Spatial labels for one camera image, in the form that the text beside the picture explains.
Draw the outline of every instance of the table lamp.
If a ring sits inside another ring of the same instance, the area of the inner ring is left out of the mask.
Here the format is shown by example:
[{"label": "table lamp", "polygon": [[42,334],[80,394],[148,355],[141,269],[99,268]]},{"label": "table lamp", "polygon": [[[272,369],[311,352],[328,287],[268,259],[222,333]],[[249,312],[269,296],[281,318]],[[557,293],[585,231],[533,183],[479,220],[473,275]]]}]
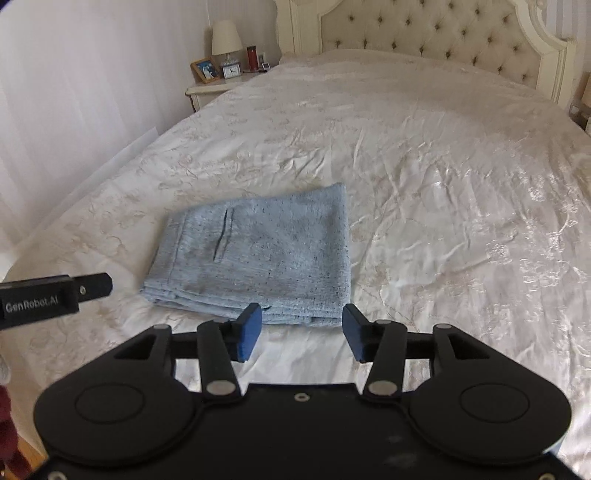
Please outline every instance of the table lamp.
[{"label": "table lamp", "polygon": [[239,64],[231,58],[230,53],[242,49],[242,42],[236,25],[232,20],[220,20],[213,24],[212,55],[226,55],[226,60],[220,65],[222,68],[229,64]]},{"label": "table lamp", "polygon": [[[581,101],[586,106],[591,107],[591,76],[589,76],[589,81],[587,82],[587,87],[585,88],[585,92]],[[591,120],[587,120],[587,128],[585,131],[588,134],[591,134]]]}]

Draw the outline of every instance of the white bedspread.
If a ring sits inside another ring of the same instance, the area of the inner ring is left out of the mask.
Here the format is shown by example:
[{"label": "white bedspread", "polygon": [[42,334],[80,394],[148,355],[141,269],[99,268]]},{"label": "white bedspread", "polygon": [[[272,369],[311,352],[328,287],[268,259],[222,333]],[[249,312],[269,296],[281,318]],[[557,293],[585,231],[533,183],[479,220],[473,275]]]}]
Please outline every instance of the white bedspread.
[{"label": "white bedspread", "polygon": [[[459,326],[556,383],[562,458],[591,476],[591,140],[527,87],[451,62],[333,51],[286,62],[164,134],[81,200],[9,279],[107,271],[110,298],[2,334],[21,433],[39,392],[101,352],[197,314],[138,289],[168,213],[337,181],[349,196],[352,300],[410,331]],[[409,362],[407,388],[427,376]],[[267,326],[241,382],[363,383],[339,329]],[[180,378],[199,386],[196,365]]]}]

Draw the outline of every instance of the nightstand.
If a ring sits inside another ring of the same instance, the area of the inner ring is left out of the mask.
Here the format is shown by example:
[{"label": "nightstand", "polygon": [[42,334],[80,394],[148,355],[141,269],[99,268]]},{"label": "nightstand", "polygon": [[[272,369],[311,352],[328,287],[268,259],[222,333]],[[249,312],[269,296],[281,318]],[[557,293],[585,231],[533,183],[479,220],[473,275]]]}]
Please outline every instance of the nightstand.
[{"label": "nightstand", "polygon": [[221,79],[211,83],[196,83],[187,89],[185,95],[191,99],[193,110],[197,112],[224,92],[232,90],[238,85],[242,85],[257,75],[262,75],[262,73],[243,73],[233,79]]}]

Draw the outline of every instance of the photo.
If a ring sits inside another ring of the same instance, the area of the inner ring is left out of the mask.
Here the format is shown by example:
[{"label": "photo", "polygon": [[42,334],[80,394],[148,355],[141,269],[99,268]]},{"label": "photo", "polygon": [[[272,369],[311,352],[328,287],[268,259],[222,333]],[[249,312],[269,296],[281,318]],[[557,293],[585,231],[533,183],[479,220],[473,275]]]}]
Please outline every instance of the photo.
[{"label": "photo", "polygon": [[203,83],[213,82],[214,80],[221,78],[218,69],[213,64],[210,57],[203,60],[194,61],[191,64],[191,67],[193,70],[195,70],[197,75],[199,75],[199,78]]}]

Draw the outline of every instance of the lamp base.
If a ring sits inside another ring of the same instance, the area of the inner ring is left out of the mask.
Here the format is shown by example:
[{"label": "lamp base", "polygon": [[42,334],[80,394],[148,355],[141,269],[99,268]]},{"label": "lamp base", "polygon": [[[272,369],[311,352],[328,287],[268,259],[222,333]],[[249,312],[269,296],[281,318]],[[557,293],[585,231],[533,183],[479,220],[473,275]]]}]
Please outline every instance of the lamp base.
[{"label": "lamp base", "polygon": [[221,62],[220,67],[224,68],[226,65],[233,65],[237,61],[239,61],[239,60],[233,59],[229,53],[226,53],[226,59],[223,62]]}]

